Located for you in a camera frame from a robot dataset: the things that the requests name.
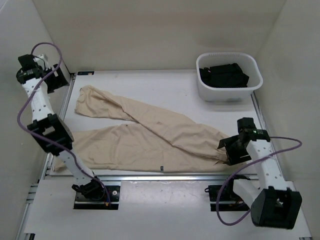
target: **white bin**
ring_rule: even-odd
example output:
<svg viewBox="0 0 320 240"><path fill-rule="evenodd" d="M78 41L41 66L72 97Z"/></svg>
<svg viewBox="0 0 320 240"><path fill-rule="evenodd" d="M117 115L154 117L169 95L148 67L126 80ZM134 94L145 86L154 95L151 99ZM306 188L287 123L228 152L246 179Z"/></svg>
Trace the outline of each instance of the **white bin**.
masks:
<svg viewBox="0 0 320 240"><path fill-rule="evenodd" d="M210 68L225 64L238 64L243 73L249 76L248 87L216 88L205 85L199 68ZM208 102L237 102L248 98L254 90L262 86L263 79L256 60L243 52L210 52L200 55L196 60L197 86L200 97Z"/></svg>

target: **white table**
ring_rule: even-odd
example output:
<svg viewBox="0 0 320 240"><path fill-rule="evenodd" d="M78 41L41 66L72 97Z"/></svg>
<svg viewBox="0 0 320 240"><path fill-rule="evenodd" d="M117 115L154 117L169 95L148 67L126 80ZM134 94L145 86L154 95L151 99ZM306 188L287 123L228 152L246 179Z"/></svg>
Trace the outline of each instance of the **white table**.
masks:
<svg viewBox="0 0 320 240"><path fill-rule="evenodd" d="M243 102L213 103L203 101L198 94L197 72L195 70L135 70L135 71L96 71L93 75L77 75L72 93L68 102L64 122L72 132L101 129L120 125L126 121L90 118L76 114L74 109L80 94L80 89L92 85L113 95L119 95L145 102L157 107L181 113L196 123L212 126L229 136L237 135L237 120L243 117L254 119L257 128L261 119L249 97ZM167 176L161 172L137 172L123 170L101 170L94 172L99 176ZM230 172L215 172L211 175L229 174ZM248 167L243 174L255 174L254 167ZM207 173L187 173L192 175L205 175ZM49 172L50 176L70 176L66 169Z"/></svg>

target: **white surface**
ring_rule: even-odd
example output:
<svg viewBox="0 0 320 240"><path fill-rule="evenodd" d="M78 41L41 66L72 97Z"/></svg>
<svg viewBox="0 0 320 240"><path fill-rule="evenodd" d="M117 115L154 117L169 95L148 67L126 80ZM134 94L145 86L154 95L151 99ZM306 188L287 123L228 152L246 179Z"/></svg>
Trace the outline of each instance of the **white surface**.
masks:
<svg viewBox="0 0 320 240"><path fill-rule="evenodd" d="M41 81L42 78L32 78L26 81L22 85L28 97L33 93L36 85ZM40 86L35 90L35 94L31 100L31 109L32 109L32 121L40 121L46 119L49 114L55 114L52 110L51 103L48 96L48 86L43 81Z"/></svg>
<svg viewBox="0 0 320 240"><path fill-rule="evenodd" d="M210 87L201 80L199 68L237 63L243 73L249 76L248 87L216 88ZM196 60L196 72L198 76L197 86L200 97L209 102L236 102L250 97L254 90L263 84L256 60L243 52L209 52L201 54Z"/></svg>
<svg viewBox="0 0 320 240"><path fill-rule="evenodd" d="M210 182L121 182L119 210L73 210L72 179L41 180L25 233L35 240L297 240L310 237L302 211L293 230L255 227L246 217L219 222L204 189ZM222 212L226 222L244 212Z"/></svg>
<svg viewBox="0 0 320 240"><path fill-rule="evenodd" d="M256 57L264 79L257 92L270 134L298 138L279 156L286 179L299 184L313 237L320 238L320 1L288 0ZM281 140L276 149L293 146Z"/></svg>
<svg viewBox="0 0 320 240"><path fill-rule="evenodd" d="M36 183L42 170L44 153L36 141L17 124L17 114L27 94L16 79L21 68L18 57L29 54L38 42L51 42L31 0L0 1L0 239L14 239L23 215L31 183ZM52 64L58 54L51 47L39 47ZM65 89L50 94L54 111L61 106ZM24 124L32 122L31 108L22 116Z"/></svg>
<svg viewBox="0 0 320 240"><path fill-rule="evenodd" d="M285 0L33 0L71 72L195 69L200 54L256 56Z"/></svg>
<svg viewBox="0 0 320 240"><path fill-rule="evenodd" d="M233 192L241 197L241 199L245 202L245 204L251 208L251 205L254 203L261 189L257 189L255 185L253 185L251 180L247 179L236 179L233 181Z"/></svg>
<svg viewBox="0 0 320 240"><path fill-rule="evenodd" d="M262 159L273 152L270 142L266 140L250 141L246 147L246 151L252 159ZM274 186L276 190L287 190L287 184L281 174L277 159L271 156L268 159L258 162L254 165L259 178L261 188L268 189Z"/></svg>
<svg viewBox="0 0 320 240"><path fill-rule="evenodd" d="M80 167L80 169L78 168L78 166L75 163L75 159L72 157L72 155L67 152L67 151L62 151L59 154L59 158L60 160L67 166L68 170L72 173L72 175L75 177L76 179L76 184L81 186L81 185L86 185L88 183L91 182L92 178L94 177L94 173L91 169L89 169L81 160L80 157L78 156L78 154L76 152L74 152L74 150L72 149L71 152L75 155L76 160L77 160L77 164Z"/></svg>
<svg viewBox="0 0 320 240"><path fill-rule="evenodd" d="M96 71L94 75L78 75L75 79L64 118L64 122L72 132L101 129L124 123L123 120L90 118L76 114L74 109L80 95L80 88L85 85L93 85L114 95L184 114L196 123L212 126L229 136L238 134L237 120L243 117L253 118L256 126L259 127L259 120L251 98L233 103L203 101L198 94L195 70ZM164 175L163 173L108 169L94 172L97 175ZM243 173L255 174L255 169L248 167ZM50 172L50 175L56 174L70 173L68 171Z"/></svg>

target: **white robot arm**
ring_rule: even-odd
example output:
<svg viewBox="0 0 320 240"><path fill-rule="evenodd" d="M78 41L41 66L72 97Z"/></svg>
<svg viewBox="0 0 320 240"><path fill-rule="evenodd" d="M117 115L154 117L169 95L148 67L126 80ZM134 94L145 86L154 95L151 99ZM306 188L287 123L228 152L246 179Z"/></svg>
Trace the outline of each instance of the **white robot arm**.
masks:
<svg viewBox="0 0 320 240"><path fill-rule="evenodd" d="M248 160L257 161L254 166L260 187L254 186L249 179L236 176L228 182L231 186L227 188L250 208L251 219L255 226L292 229L298 217L302 197L298 191L290 189L276 158L270 156L275 152L268 132L257 129L254 120L248 117L239 119L237 125L239 135L222 139L218 148L225 147L230 165Z"/></svg>
<svg viewBox="0 0 320 240"><path fill-rule="evenodd" d="M52 74L35 90L36 85L53 69L48 67L47 57L44 54L39 56L27 54L20 56L18 60L22 66L16 74L18 82L21 83L28 97L35 92L31 100L32 124L27 126L28 130L64 146L68 151L41 138L34 138L46 153L58 156L65 163L76 178L77 185L72 186L76 192L81 193L87 199L101 199L102 194L106 191L103 183L91 169L85 166L73 150L72 133L53 112L48 98L48 93L68 84L61 70L58 69L57 73Z"/></svg>

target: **beige trousers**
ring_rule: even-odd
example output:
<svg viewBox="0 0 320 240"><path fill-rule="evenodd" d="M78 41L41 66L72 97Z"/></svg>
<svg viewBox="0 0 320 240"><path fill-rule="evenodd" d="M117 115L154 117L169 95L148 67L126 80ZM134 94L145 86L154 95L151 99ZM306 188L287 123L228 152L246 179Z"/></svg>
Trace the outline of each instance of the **beige trousers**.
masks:
<svg viewBox="0 0 320 240"><path fill-rule="evenodd" d="M227 136L183 114L89 85L80 90L75 112L136 122L73 133L74 148L91 169L188 173L228 168L225 151L217 149ZM55 169L63 166L57 161Z"/></svg>

